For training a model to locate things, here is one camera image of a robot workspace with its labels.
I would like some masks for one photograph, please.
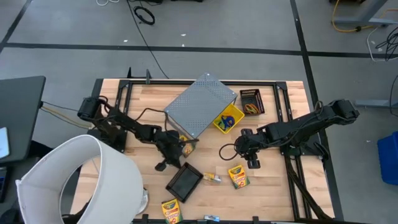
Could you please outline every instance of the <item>perforated metal lid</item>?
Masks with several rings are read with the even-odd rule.
[[[193,138],[197,138],[236,98],[236,93],[213,75],[203,74],[165,111]]]

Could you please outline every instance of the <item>blue bin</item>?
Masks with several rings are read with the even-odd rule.
[[[377,141],[381,177],[387,184],[398,185],[398,131]]]

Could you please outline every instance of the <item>gray floor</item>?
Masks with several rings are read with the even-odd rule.
[[[330,24],[333,6],[328,1],[296,2],[309,51],[367,52],[365,38],[371,30],[338,33]],[[0,39],[23,4],[23,0],[0,0]],[[390,0],[387,7],[398,7],[398,1]],[[140,24],[140,28],[152,46],[300,50],[289,0],[167,0],[149,9],[157,23],[153,27]],[[357,5],[339,7],[338,15],[352,13],[360,13]],[[398,18],[394,12],[388,16]],[[371,40],[384,41],[392,28],[380,29]],[[95,0],[34,0],[9,42],[144,45],[123,0],[105,7],[97,6]],[[301,80],[310,100],[301,56],[154,53],[170,78],[196,78],[210,72],[220,79]],[[387,99],[398,69],[395,61],[373,63],[367,58],[310,57],[310,63],[319,99],[325,103],[338,98]],[[96,78],[125,77],[128,67],[135,76],[143,76],[148,68],[154,77],[162,78],[148,51],[6,47],[0,54],[1,79],[44,75],[47,82],[43,99],[71,108],[78,108],[82,98],[91,93]],[[376,143],[397,129],[398,119],[388,110],[359,110],[361,116],[354,124],[327,130],[345,220],[396,223],[398,187],[381,181]],[[55,147],[83,133],[83,129],[39,113],[34,139]],[[63,213],[68,212],[72,202],[73,184],[64,198]]]

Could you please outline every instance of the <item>black tray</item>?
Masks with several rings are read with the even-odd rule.
[[[259,89],[241,90],[239,92],[241,94],[242,109],[243,109],[243,113],[244,114],[246,114],[246,115],[260,115],[260,114],[265,113]],[[251,104],[251,103],[254,104],[257,107],[257,109],[259,110],[258,113],[248,113],[245,110],[245,105],[246,104]]]
[[[203,174],[186,162],[169,184],[167,184],[166,190],[174,195],[180,202],[184,203],[202,178]]]

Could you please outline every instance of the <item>black metal frame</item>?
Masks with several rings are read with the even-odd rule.
[[[263,82],[263,81],[228,81],[228,80],[220,80],[223,84],[225,85],[245,85],[245,86],[269,86],[272,87],[274,91],[274,98],[275,98],[275,108],[277,112],[277,117],[279,122],[283,122],[284,118],[282,115],[282,106],[280,103],[280,95],[279,91],[282,90],[282,95],[284,98],[284,103],[285,103],[285,108],[287,112],[287,119],[288,121],[293,120],[292,116],[292,109],[290,107],[290,100],[289,100],[289,94],[287,92],[287,84],[286,82]],[[95,83],[95,89],[92,92],[92,96],[99,96],[100,95],[100,90],[102,86],[102,79],[99,79]],[[194,82],[194,80],[151,80],[150,84],[153,85],[191,85]],[[119,108],[120,105],[120,99],[121,95],[123,92],[123,88],[127,87],[127,96],[126,96],[126,102],[124,105],[124,113],[127,114],[128,111],[128,106],[129,106],[129,99],[131,97],[131,90],[132,87],[136,84],[139,85],[145,85],[148,84],[148,81],[146,79],[131,79],[131,80],[120,80],[119,81],[119,86],[118,86],[118,94],[116,96],[116,104],[115,107]],[[289,155],[283,155],[285,158],[285,165],[286,168],[288,167],[288,164],[291,165],[291,160]],[[300,159],[300,156],[295,156],[295,163],[296,163],[296,168],[297,168],[297,175],[299,181],[301,181],[302,185],[305,187],[305,177],[303,173],[303,167],[302,167],[302,161]],[[297,195],[295,191],[295,184],[293,180],[288,177],[288,184],[289,184],[289,191],[290,191],[290,199],[292,202],[292,212],[294,216],[294,220],[299,220],[301,219],[300,217],[300,211],[299,211],[299,205],[297,203]],[[307,220],[312,218],[311,215],[311,208],[307,202],[307,200],[303,197],[303,202],[304,202],[304,212],[305,212],[305,218]],[[134,223],[159,223],[159,224],[164,224],[165,220],[163,219],[148,219],[147,214],[143,214],[141,219],[134,219]],[[220,221],[221,223],[242,223],[242,224],[249,224],[249,223],[271,223],[269,221],[259,221],[258,217],[253,216],[253,221]],[[198,223],[198,220],[184,220],[183,223]]]

